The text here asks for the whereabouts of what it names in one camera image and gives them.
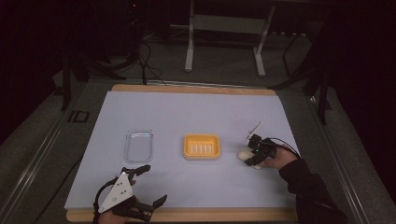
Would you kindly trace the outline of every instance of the wooden table edge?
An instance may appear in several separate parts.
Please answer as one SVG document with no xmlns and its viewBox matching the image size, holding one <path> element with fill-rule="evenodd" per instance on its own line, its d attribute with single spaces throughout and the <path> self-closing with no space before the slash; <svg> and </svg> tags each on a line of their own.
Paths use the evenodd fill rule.
<svg viewBox="0 0 396 224">
<path fill-rule="evenodd" d="M 225 87 L 193 87 L 193 86 L 145 86 L 116 84 L 112 91 L 142 91 L 142 92 L 177 92 L 205 94 L 236 94 L 236 95 L 276 95 L 272 90 Z"/>
<path fill-rule="evenodd" d="M 71 222 L 89 222 L 93 209 L 70 209 Z M 159 208 L 150 222 L 297 221 L 294 208 Z"/>
</svg>

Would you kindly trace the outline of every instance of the orange tray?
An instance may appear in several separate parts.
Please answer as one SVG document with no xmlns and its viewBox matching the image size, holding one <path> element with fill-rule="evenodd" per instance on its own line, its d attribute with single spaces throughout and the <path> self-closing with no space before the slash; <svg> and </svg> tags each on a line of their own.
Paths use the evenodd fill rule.
<svg viewBox="0 0 396 224">
<path fill-rule="evenodd" d="M 220 156 L 219 138 L 214 134 L 187 134 L 183 154 L 188 160 L 215 160 Z"/>
</svg>

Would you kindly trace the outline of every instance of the hand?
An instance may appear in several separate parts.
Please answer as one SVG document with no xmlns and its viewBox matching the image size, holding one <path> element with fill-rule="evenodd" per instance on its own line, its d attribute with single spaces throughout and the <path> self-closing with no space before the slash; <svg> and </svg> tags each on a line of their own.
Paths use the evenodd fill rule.
<svg viewBox="0 0 396 224">
<path fill-rule="evenodd" d="M 131 182 L 131 186 L 133 186 L 136 183 L 135 180 Z M 113 212 L 108 210 L 107 212 L 104 212 L 99 216 L 99 224 L 124 224 L 125 222 L 128 221 L 128 217 L 120 217 L 117 215 L 114 215 Z"/>
<path fill-rule="evenodd" d="M 262 161 L 262 163 L 260 163 L 260 166 L 273 167 L 276 168 L 277 170 L 280 170 L 289 162 L 295 160 L 297 160 L 297 157 L 293 153 L 287 151 L 282 147 L 277 147 L 276 156 L 274 158 L 265 159 L 265 161 Z"/>
</svg>

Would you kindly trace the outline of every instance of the metal frame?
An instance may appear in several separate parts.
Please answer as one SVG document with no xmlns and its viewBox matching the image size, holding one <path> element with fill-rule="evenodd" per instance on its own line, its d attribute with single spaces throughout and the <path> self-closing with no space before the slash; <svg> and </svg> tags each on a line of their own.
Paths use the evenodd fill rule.
<svg viewBox="0 0 396 224">
<path fill-rule="evenodd" d="M 170 82 L 170 85 L 175 85 L 175 86 L 201 86 L 201 87 L 234 87 L 234 88 L 241 88 L 242 86 L 233 86 L 233 85 L 208 85 L 208 84 L 203 84 L 203 83 L 186 83 L 186 82 Z M 47 137 L 44 139 L 40 149 L 37 151 L 31 162 L 26 166 L 25 170 L 20 176 L 20 179 L 17 181 L 16 186 L 10 193 L 9 197 L 7 198 L 7 201 L 4 203 L 4 206 L 0 210 L 0 223 L 5 224 L 7 223 L 8 219 L 10 216 L 13 214 L 14 210 L 16 207 L 20 204 L 21 200 L 23 199 L 25 193 L 27 190 L 30 188 L 31 184 L 35 180 L 36 174 L 39 172 L 39 169 L 46 159 L 47 155 L 50 153 L 52 149 L 53 143 L 56 141 L 58 137 L 58 133 L 61 130 L 62 126 L 64 125 L 66 118 L 70 115 L 71 110 L 74 106 L 74 104 L 77 102 L 78 97 L 82 94 L 83 88 L 76 93 L 76 96 L 74 100 L 71 101 L 71 104 L 67 109 L 62 112 L 61 116 L 59 117 L 58 121 L 53 125 L 51 130 L 49 131 L 49 134 Z M 317 109 L 317 104 L 310 100 L 308 97 L 307 103 L 309 104 L 309 108 L 313 114 L 313 116 L 316 114 L 316 109 Z M 341 162 L 340 159 L 340 154 L 339 154 L 339 149 L 337 146 L 333 143 L 332 140 L 332 135 L 329 133 L 329 130 L 326 126 L 321 125 L 319 120 L 316 119 L 316 124 L 319 126 L 319 129 L 321 130 L 321 136 L 323 136 L 323 140 L 325 141 L 326 145 L 328 145 L 331 155 L 332 155 L 332 161 L 334 165 L 334 169 L 336 174 L 338 175 L 338 178 L 340 180 L 341 187 L 343 188 L 343 191 L 346 195 L 346 199 L 350 205 L 351 211 L 354 215 L 354 218 L 356 219 L 357 223 L 365 224 L 365 223 L 370 223 L 369 218 L 366 215 L 366 212 L 361 204 L 361 200 L 359 199 L 359 196 L 357 195 L 357 192 L 355 188 L 353 187 L 353 184 L 351 182 L 351 179 L 349 175 L 346 172 L 346 168 L 344 164 Z"/>
<path fill-rule="evenodd" d="M 190 0 L 189 45 L 187 47 L 186 65 L 184 68 L 185 71 L 192 71 L 192 61 L 194 55 L 194 29 L 200 29 L 261 35 L 258 46 L 253 48 L 253 53 L 258 75 L 259 77 L 264 77 L 265 71 L 264 65 L 262 63 L 262 46 L 264 45 L 265 38 L 268 35 L 268 30 L 271 20 L 274 16 L 274 12 L 275 7 L 272 6 L 266 20 L 199 15 L 194 14 L 194 0 Z"/>
</svg>

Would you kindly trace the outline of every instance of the person's arm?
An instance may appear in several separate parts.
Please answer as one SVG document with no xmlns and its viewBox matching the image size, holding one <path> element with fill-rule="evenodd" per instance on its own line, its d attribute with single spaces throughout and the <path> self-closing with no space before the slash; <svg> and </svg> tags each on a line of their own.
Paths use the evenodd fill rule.
<svg viewBox="0 0 396 224">
<path fill-rule="evenodd" d="M 278 169 L 288 182 L 288 191 L 296 194 L 300 223 L 347 223 L 347 216 L 338 210 L 321 177 L 310 173 L 305 160 L 279 147 L 276 157 L 261 165 Z"/>
<path fill-rule="evenodd" d="M 114 215 L 111 210 L 99 216 L 99 224 L 125 224 L 127 221 L 128 217 Z"/>
</svg>

